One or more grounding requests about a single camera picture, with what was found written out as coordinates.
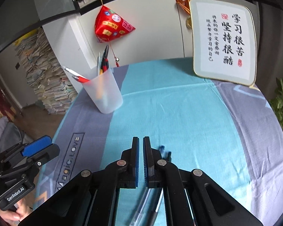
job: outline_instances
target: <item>ballpoint pen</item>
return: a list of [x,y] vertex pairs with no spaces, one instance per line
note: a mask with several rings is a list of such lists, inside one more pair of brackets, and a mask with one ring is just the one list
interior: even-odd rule
[[[163,151],[165,150],[165,147],[160,146],[158,150],[162,154]],[[137,210],[135,211],[129,226],[138,226],[139,225],[140,219],[142,218],[142,215],[143,215],[143,210],[144,210],[145,205],[147,203],[147,200],[149,199],[149,196],[150,196],[150,191],[151,191],[151,189],[149,189],[147,187],[145,188],[144,194],[143,194],[143,196],[142,196],[142,198],[141,198],[141,200],[138,204]]]
[[[168,153],[168,156],[164,158],[166,161],[171,162],[171,152]],[[157,218],[157,214],[159,211],[159,207],[161,205],[162,199],[163,199],[164,192],[162,188],[158,188],[156,190],[156,194],[153,195],[153,203],[151,205],[151,211],[150,211],[150,216],[148,218],[146,226],[153,226],[155,223],[155,220]]]
[[101,59],[101,52],[99,53],[99,56],[97,57],[97,75],[100,75],[100,69],[101,69],[101,64],[100,62],[102,62]]
[[[109,46],[107,45],[103,53],[103,57],[102,57],[101,65],[100,65],[100,75],[103,74],[107,70],[107,68],[104,67],[104,65],[105,65],[105,59],[108,56],[108,48]],[[97,99],[103,98],[103,78],[102,77],[99,78],[96,97]]]
[[89,79],[82,77],[82,76],[72,76],[72,78],[75,79],[76,81],[80,82],[80,83],[90,82]]
[[103,72],[105,72],[109,68],[108,51],[109,51],[109,45],[106,45],[106,48],[103,53],[102,64],[101,64],[101,68],[103,69]]
[[70,68],[68,68],[68,67],[66,67],[66,66],[62,66],[62,69],[63,69],[63,70],[66,70],[66,71],[69,72],[70,74],[73,74],[74,76],[81,76],[81,77],[83,77],[82,75],[76,73],[74,70],[72,70],[72,69],[70,69]]

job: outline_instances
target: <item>blue tablecloth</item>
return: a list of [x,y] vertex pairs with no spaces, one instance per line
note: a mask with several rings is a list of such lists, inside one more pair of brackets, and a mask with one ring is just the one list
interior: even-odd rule
[[[199,78],[191,58],[123,66],[114,76],[123,105],[104,115],[80,92],[53,140],[60,156],[42,168],[35,207],[81,170],[118,160],[133,136],[149,136],[178,168],[202,169],[265,226],[275,223],[283,212],[283,132],[256,87]],[[142,161],[141,150],[139,187],[121,190],[117,226],[128,225],[145,187]],[[155,225],[166,225],[163,205]]]

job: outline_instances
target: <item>orange striped ribbon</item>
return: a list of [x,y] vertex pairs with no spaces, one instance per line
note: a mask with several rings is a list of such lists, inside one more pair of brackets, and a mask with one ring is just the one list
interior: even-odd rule
[[176,0],[176,3],[179,4],[183,8],[183,10],[188,13],[188,15],[190,15],[189,1],[190,0]]

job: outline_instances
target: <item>human hand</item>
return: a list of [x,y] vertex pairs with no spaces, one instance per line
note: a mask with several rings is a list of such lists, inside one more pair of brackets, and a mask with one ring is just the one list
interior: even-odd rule
[[0,217],[3,218],[4,221],[9,222],[9,221],[22,221],[24,218],[26,218],[30,213],[31,209],[29,206],[26,204],[25,198],[22,198],[17,202],[18,209],[16,212],[13,211],[2,211],[0,209]]

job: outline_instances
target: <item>framed calligraphy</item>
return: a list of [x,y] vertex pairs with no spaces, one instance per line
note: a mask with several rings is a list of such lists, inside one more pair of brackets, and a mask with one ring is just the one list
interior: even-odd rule
[[217,0],[190,0],[190,8],[196,75],[252,85],[257,44],[249,9]]

